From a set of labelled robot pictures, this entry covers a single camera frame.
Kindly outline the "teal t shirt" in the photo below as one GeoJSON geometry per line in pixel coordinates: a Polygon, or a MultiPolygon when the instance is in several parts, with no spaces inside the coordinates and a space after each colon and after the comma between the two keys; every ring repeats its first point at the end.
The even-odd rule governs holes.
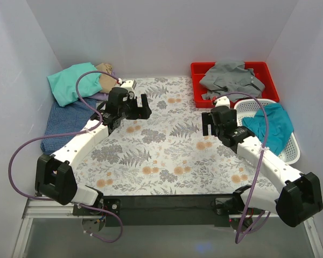
{"type": "MultiPolygon", "coordinates": [[[[268,104],[264,109],[269,123],[266,146],[275,155],[279,155],[286,147],[294,128],[289,115],[279,103],[268,104]]],[[[261,109],[253,117],[244,117],[242,125],[251,130],[261,143],[264,142],[266,122],[261,109]]]]}

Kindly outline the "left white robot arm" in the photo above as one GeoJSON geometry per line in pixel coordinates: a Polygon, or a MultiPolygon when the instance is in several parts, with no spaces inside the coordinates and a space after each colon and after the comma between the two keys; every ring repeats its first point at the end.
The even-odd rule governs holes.
{"type": "Polygon", "coordinates": [[[61,205],[84,204],[90,214],[103,211],[102,193],[76,182],[74,169],[87,154],[120,126],[123,119],[149,119],[152,111],[145,94],[138,105],[134,92],[114,87],[108,101],[99,105],[84,127],[84,133],[75,136],[52,155],[42,155],[37,161],[35,190],[61,205]]]}

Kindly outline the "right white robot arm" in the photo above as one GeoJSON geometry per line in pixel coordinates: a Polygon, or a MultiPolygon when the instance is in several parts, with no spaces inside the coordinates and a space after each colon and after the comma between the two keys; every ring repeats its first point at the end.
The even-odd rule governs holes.
{"type": "Polygon", "coordinates": [[[204,136],[218,137],[222,144],[255,166],[277,189],[276,193],[252,189],[245,185],[233,192],[232,205],[236,212],[245,213],[251,208],[277,214],[290,227],[323,210],[319,178],[312,172],[304,174],[292,168],[270,150],[263,148],[254,133],[238,126],[236,110],[218,106],[204,112],[204,136]]]}

